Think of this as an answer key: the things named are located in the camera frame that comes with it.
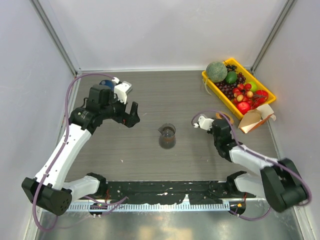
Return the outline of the blue ribbed glass dripper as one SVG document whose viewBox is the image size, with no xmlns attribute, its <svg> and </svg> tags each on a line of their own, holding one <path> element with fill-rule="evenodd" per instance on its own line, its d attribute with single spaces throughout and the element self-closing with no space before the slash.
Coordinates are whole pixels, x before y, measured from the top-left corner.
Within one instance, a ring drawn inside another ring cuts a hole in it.
<svg viewBox="0 0 320 240">
<path fill-rule="evenodd" d="M 109 87 L 112 91 L 114 90 L 114 87 L 115 87 L 115 84 L 113 83 L 112 80 L 102 80 L 99 85 L 102 85 L 102 86 L 107 86 Z"/>
</svg>

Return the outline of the wooden ring dripper holder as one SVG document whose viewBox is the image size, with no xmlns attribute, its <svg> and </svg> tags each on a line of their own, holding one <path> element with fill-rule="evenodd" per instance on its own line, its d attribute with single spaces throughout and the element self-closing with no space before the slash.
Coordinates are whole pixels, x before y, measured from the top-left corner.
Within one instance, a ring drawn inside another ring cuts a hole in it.
<svg viewBox="0 0 320 240">
<path fill-rule="evenodd" d="M 229 116 L 227 113 L 225 113 L 225 112 L 217 112 L 217 113 L 215 114 L 215 117 L 216 117 L 217 119 L 220 119 L 220 120 L 226 120 L 226 119 L 228 119 L 228 121 L 231 123 L 231 125 L 234 124 L 234 119 L 233 119 L 231 116 Z"/>
</svg>

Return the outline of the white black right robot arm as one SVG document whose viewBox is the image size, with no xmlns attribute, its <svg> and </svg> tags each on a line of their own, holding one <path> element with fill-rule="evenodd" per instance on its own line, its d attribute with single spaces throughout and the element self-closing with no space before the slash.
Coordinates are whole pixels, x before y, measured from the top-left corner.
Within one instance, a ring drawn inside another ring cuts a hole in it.
<svg viewBox="0 0 320 240">
<path fill-rule="evenodd" d="M 262 185 L 263 190 L 253 194 L 265 198 L 276 212 L 311 202 L 311 190 L 291 159 L 270 158 L 251 150 L 232 137 L 234 129 L 226 119 L 214 119 L 210 131 L 221 157 L 261 177 L 258 184 Z"/>
</svg>

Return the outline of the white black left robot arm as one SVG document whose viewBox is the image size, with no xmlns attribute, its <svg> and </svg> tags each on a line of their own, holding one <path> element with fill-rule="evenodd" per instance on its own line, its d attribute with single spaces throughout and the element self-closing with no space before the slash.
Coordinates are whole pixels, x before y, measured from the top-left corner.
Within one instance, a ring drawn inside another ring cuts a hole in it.
<svg viewBox="0 0 320 240">
<path fill-rule="evenodd" d="M 100 84 L 90 88 L 85 106 L 71 112 L 68 129 L 46 164 L 34 178 L 23 180 L 21 187 L 31 203 L 61 216 L 73 201 L 85 196 L 102 199 L 106 195 L 107 180 L 100 174 L 91 172 L 72 182 L 65 179 L 80 150 L 104 120 L 111 119 L 128 128 L 140 122 L 136 102 L 126 112 L 131 89 L 126 81 L 114 88 Z"/>
</svg>

